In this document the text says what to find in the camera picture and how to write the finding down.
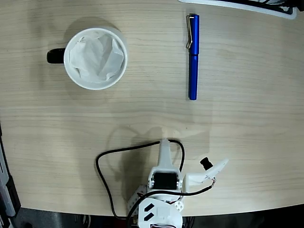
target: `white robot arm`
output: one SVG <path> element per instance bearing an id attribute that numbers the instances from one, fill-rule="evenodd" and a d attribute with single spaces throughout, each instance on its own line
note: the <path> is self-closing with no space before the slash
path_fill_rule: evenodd
<path id="1" fill-rule="evenodd" d="M 170 142 L 163 139 L 160 142 L 158 166 L 153 167 L 149 174 L 148 185 L 140 186 L 128 202 L 128 208 L 145 193 L 156 190 L 166 190 L 176 193 L 189 192 L 192 185 L 200 185 L 207 179 L 213 179 L 225 167 L 228 159 L 212 166 L 207 158 L 202 160 L 206 169 L 202 173 L 187 173 L 182 180 L 181 172 L 172 164 Z M 137 225 L 139 228 L 181 228 L 181 211 L 184 208 L 183 197 L 179 195 L 155 194 L 144 199 L 138 211 Z"/>

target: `blue pen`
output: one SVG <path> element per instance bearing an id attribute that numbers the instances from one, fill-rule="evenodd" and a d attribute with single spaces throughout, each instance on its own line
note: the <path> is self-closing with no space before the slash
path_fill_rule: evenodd
<path id="1" fill-rule="evenodd" d="M 187 16 L 189 41 L 189 99 L 194 101 L 197 98 L 198 72 L 199 72 L 199 51 L 200 51 L 200 16 L 190 14 Z"/>

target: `mug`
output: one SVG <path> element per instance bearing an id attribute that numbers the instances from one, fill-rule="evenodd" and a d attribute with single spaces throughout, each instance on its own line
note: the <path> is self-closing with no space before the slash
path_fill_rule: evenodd
<path id="1" fill-rule="evenodd" d="M 69 52 L 70 50 L 75 46 L 75 44 L 81 39 L 81 37 L 85 36 L 86 34 L 96 31 L 96 32 L 103 32 L 114 39 L 116 39 L 117 43 L 120 45 L 123 55 L 124 55 L 124 61 L 121 66 L 121 69 L 118 71 L 118 73 L 108 80 L 101 82 L 101 83 L 92 83 L 92 82 L 87 82 L 83 80 L 79 76 L 79 72 L 76 68 L 71 66 L 70 64 L 70 57 L 69 57 Z M 83 87 L 85 89 L 90 89 L 90 90 L 101 90 L 101 89 L 106 89 L 109 88 L 110 86 L 114 85 L 116 82 L 119 81 L 119 79 L 123 76 L 126 68 L 127 68 L 127 63 L 128 63 L 128 48 L 127 48 L 127 42 L 122 33 L 112 27 L 100 27 L 100 28 L 88 28 L 83 31 L 80 31 L 76 35 L 71 38 L 71 40 L 68 42 L 66 48 L 56 48 L 53 50 L 48 51 L 47 53 L 47 62 L 51 64 L 64 64 L 66 73 L 70 77 L 70 79 L 75 82 L 77 85 L 80 87 Z"/>

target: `tissue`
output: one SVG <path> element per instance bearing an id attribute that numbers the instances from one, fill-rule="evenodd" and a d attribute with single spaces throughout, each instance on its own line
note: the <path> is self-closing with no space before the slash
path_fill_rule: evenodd
<path id="1" fill-rule="evenodd" d="M 92 32 L 75 44 L 69 52 L 69 59 L 83 80 L 101 83 L 119 72 L 124 53 L 109 34 Z"/>

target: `wire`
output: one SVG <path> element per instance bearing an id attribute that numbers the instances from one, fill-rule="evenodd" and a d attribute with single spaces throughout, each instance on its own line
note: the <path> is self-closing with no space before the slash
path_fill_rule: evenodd
<path id="1" fill-rule="evenodd" d="M 128 216 L 127 216 L 127 227 L 129 227 L 129 223 L 130 223 L 130 219 L 132 214 L 134 213 L 134 211 L 136 210 L 136 208 L 138 207 L 138 205 L 146 198 L 152 196 L 152 195 L 156 195 L 156 194 L 167 194 L 167 195 L 173 195 L 173 196 L 195 196 L 198 194 L 201 194 L 203 192 L 206 192 L 208 190 L 210 190 L 213 186 L 214 186 L 215 181 L 213 181 L 213 183 L 208 186 L 205 187 L 199 191 L 195 191 L 195 192 L 174 192 L 174 191 L 166 191 L 166 190 L 156 190 L 156 191 L 150 191 L 146 194 L 144 194 L 142 197 L 140 197 L 133 205 L 133 207 L 130 209 Z"/>
<path id="2" fill-rule="evenodd" d="M 181 170 L 182 170 L 182 167 L 183 167 L 183 165 L 184 165 L 184 162 L 185 162 L 185 148 L 184 148 L 184 146 L 181 144 L 180 141 L 177 141 L 177 140 L 174 140 L 174 139 L 169 139 L 169 142 L 171 142 L 171 143 L 177 143 L 177 144 L 180 146 L 180 149 L 181 149 L 180 171 L 181 171 Z M 118 216 L 118 215 L 116 214 L 116 212 L 115 212 L 114 203 L 113 203 L 113 198 L 112 198 L 112 195 L 111 195 L 109 186 L 108 186 L 108 184 L 106 183 L 105 178 L 104 178 L 104 176 L 102 175 L 101 170 L 100 170 L 100 167 L 99 167 L 99 159 L 100 159 L 102 156 L 105 156 L 105 155 L 110 154 L 110 153 L 137 150 L 137 149 L 141 149 L 141 148 L 145 148 L 145 147 L 149 147 L 149 146 L 154 146 L 154 145 L 158 145 L 158 144 L 160 144 L 160 141 L 151 142 L 151 143 L 147 143 L 147 144 L 143 144 L 143 145 L 138 145 L 138 146 L 126 147 L 126 148 L 122 148 L 122 149 L 115 149 L 115 150 L 105 151 L 105 152 L 99 154 L 99 155 L 96 157 L 95 164 L 96 164 L 97 172 L 98 172 L 98 174 L 99 174 L 101 180 L 103 181 L 104 187 L 105 187 L 105 189 L 106 189 L 106 191 L 107 191 L 107 193 L 108 193 L 109 200 L 110 200 L 110 204 L 111 204 L 111 210 L 112 210 L 112 213 L 113 213 L 113 215 L 114 215 L 115 218 L 117 218 L 117 219 L 125 219 L 125 217 Z"/>

